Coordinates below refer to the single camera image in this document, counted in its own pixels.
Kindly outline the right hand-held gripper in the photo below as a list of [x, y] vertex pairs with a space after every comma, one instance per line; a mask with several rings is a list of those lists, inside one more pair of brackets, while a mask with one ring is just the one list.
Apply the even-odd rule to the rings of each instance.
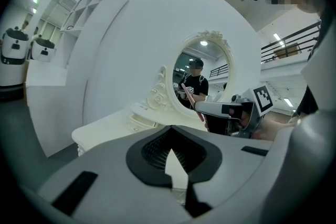
[[265, 85], [232, 96], [231, 103], [195, 103], [195, 111], [206, 114], [206, 128], [210, 133], [239, 138], [251, 138], [272, 107], [273, 101]]

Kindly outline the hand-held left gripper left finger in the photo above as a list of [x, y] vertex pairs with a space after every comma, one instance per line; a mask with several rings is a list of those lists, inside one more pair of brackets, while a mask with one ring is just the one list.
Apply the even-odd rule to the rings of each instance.
[[101, 143], [56, 171], [39, 189], [80, 223], [185, 223], [191, 215], [172, 194], [172, 179], [141, 148], [186, 126], [167, 126]]

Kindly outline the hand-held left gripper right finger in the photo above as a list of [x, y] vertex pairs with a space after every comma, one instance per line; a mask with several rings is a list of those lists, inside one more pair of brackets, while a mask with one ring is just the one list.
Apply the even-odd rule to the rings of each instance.
[[324, 223], [321, 198], [333, 192], [334, 114], [318, 111], [275, 140], [248, 140], [176, 127], [217, 146], [222, 162], [194, 183], [173, 223]]

